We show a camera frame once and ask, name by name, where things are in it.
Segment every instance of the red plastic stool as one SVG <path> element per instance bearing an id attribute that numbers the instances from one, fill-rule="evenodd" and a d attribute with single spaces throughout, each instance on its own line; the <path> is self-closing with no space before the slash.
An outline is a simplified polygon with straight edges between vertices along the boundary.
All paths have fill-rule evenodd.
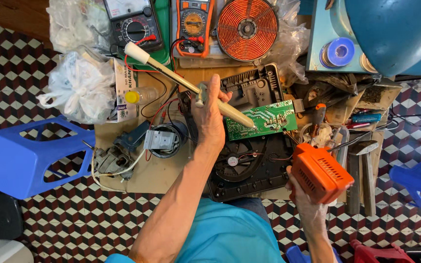
<path id="1" fill-rule="evenodd" d="M 358 240 L 352 240 L 350 245 L 354 248 L 354 262 L 355 263 L 379 263 L 377 257 L 393 258 L 396 263 L 414 263 L 413 260 L 407 256 L 403 249 L 396 244 L 391 244 L 392 248 L 375 249 L 369 248 L 360 243 Z"/>

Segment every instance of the wooden table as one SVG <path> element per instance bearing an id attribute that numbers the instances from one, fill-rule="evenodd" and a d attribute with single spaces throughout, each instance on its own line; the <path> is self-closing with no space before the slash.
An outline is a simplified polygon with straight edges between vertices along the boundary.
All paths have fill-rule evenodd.
<path id="1" fill-rule="evenodd" d="M 197 85 L 201 81 L 208 81 L 213 74 L 219 74 L 221 78 L 229 77 L 242 73 L 244 71 L 253 69 L 252 66 L 241 66 L 241 67 L 228 67 L 228 68 L 208 68 L 208 69 L 180 69 L 178 73 L 183 75 L 188 81 Z M 168 80 L 161 74 L 154 74 L 157 78 L 163 81 L 168 88 L 174 87 L 174 83 Z M 139 73 L 138 76 L 138 86 L 155 86 L 160 89 L 163 88 L 158 81 L 151 78 L 149 75 L 144 73 Z M 341 107 L 332 107 L 326 114 L 330 122 L 342 122 L 346 117 L 350 116 L 355 105 L 358 103 L 359 96 L 349 99 L 346 102 L 342 102 L 343 106 Z M 144 110 L 144 114 L 152 115 L 160 106 L 159 103 L 155 103 Z M 182 120 L 183 117 L 177 111 L 177 103 L 173 103 L 170 108 L 170 115 L 172 119 Z M 145 120 L 144 117 L 140 116 L 137 119 L 133 119 L 121 123 L 107 123 L 103 125 L 96 125 L 96 146 L 99 148 L 106 149 L 112 145 L 114 139 L 122 134 L 123 132 L 130 132 L 132 129 L 137 127 L 138 124 L 142 123 Z M 310 117 L 304 117 L 303 119 L 297 119 L 297 124 L 299 128 L 303 127 L 305 124 L 310 123 Z M 372 153 L 373 168 L 375 171 L 375 178 L 377 176 L 378 164 L 379 164 L 379 155 L 381 152 L 381 145 L 383 142 L 383 132 L 375 132 L 373 134 L 373 139 L 380 142 L 380 147 Z M 168 159 L 160 159 L 155 156 L 151 158 L 149 162 L 145 161 L 143 157 L 134 168 L 134 175 L 131 180 L 124 181 L 120 183 L 120 178 L 110 178 L 102 176 L 100 182 L 105 186 L 110 188 L 117 188 L 125 190 L 127 192 L 136 192 L 136 193 L 155 193 L 155 194 L 164 194 L 167 192 L 169 187 L 175 181 L 176 177 L 182 171 L 183 166 L 188 162 L 188 159 L 192 156 L 192 146 L 189 141 L 186 145 L 179 151 L 179 153 Z M 289 199 L 290 192 L 285 188 L 279 188 L 275 190 L 270 190 L 263 192 L 260 197 L 268 199 Z M 345 195 L 342 195 L 339 198 L 340 202 L 345 202 Z"/>

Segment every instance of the blue shirt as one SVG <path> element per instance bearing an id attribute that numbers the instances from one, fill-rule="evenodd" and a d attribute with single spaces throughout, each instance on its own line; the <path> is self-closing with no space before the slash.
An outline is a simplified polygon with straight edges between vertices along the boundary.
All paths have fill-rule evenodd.
<path id="1" fill-rule="evenodd" d="M 122 254 L 106 263 L 133 263 Z M 175 262 L 281 262 L 277 240 L 266 221 L 249 210 L 202 199 Z"/>

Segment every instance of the orange soldering gun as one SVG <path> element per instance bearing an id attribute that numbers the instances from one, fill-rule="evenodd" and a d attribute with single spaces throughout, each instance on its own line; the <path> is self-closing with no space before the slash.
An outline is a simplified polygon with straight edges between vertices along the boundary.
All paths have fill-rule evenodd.
<path id="1" fill-rule="evenodd" d="M 354 183 L 354 178 L 326 149 L 316 149 L 307 143 L 295 148 L 291 172 L 316 204 L 331 203 Z M 295 188 L 290 200 L 295 200 Z"/>

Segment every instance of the orange multimeter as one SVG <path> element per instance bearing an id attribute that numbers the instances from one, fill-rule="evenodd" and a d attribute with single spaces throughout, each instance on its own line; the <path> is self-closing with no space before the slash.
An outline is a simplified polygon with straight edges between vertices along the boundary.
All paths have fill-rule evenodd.
<path id="1" fill-rule="evenodd" d="M 347 190 L 354 178 L 324 148 L 296 146 L 291 173 L 315 204 L 329 204 Z M 295 200 L 295 188 L 290 200 Z"/>
<path id="2" fill-rule="evenodd" d="M 207 57 L 214 0 L 176 0 L 176 7 L 176 39 L 189 39 L 177 45 L 178 53 L 183 57 Z"/>

